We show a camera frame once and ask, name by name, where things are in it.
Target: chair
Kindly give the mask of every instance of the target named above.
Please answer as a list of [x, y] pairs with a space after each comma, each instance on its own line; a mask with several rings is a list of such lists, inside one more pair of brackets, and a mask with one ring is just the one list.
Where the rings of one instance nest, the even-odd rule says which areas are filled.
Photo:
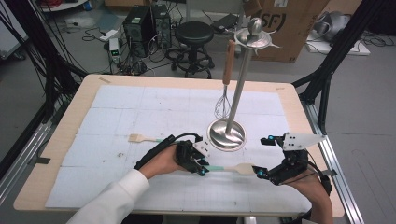
[[[209, 68], [214, 68], [212, 58], [207, 54], [204, 44], [213, 39], [213, 29], [201, 21], [188, 21], [180, 24], [175, 30], [175, 38], [181, 44], [187, 45], [189, 49], [169, 49], [166, 51], [166, 58], [173, 60], [172, 70], [178, 68], [185, 71], [185, 76], [189, 73], [206, 71], [207, 79], [212, 75]], [[172, 52], [177, 52], [176, 57], [171, 57]]]

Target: spatula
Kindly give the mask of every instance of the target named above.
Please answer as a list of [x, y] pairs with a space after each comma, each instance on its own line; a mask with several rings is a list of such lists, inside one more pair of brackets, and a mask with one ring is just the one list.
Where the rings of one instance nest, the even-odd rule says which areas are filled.
[[150, 141], [150, 142], [161, 142], [162, 139], [159, 138], [150, 138], [150, 137], [146, 137], [143, 134], [138, 134], [138, 133], [132, 133], [131, 135], [129, 135], [129, 139], [128, 142], [143, 142], [143, 141]]
[[205, 166], [209, 171], [236, 171], [240, 175], [255, 175], [252, 163], [239, 163], [235, 166]]

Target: whisk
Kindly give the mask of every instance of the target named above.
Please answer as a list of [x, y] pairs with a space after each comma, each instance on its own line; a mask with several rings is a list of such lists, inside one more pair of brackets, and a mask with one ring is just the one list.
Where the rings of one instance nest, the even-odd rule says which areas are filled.
[[219, 98], [215, 107], [215, 117], [217, 119], [227, 119], [230, 114], [230, 102], [227, 98], [227, 86], [230, 84], [231, 73], [233, 71], [233, 55], [235, 53], [235, 42], [228, 41], [227, 56], [225, 61], [222, 83], [224, 84], [223, 95]]

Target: person's left hand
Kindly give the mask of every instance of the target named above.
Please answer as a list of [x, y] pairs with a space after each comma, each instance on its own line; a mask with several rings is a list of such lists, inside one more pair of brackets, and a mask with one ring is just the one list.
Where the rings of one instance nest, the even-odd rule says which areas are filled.
[[147, 179], [155, 175], [163, 175], [174, 172], [175, 170], [185, 170], [176, 164], [175, 154], [177, 145], [172, 145], [158, 153], [153, 159], [139, 169]]

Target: white paper sheet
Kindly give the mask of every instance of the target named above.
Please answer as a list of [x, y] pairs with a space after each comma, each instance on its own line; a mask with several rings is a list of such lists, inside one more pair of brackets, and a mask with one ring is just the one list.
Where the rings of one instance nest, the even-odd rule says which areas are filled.
[[[102, 86], [64, 158], [46, 206], [80, 208], [157, 144], [129, 143], [131, 133], [165, 138], [193, 132], [206, 137], [221, 95], [222, 89]], [[232, 101], [232, 91], [228, 97]], [[277, 93], [243, 91], [235, 121], [247, 132], [246, 145], [235, 152], [210, 148], [210, 164], [252, 162], [269, 169], [280, 164], [284, 158], [280, 147], [260, 143], [262, 137], [289, 130]], [[200, 177], [175, 172], [149, 182], [136, 210], [279, 214], [303, 212], [310, 206], [295, 189], [274, 186], [255, 175], [211, 172]]]

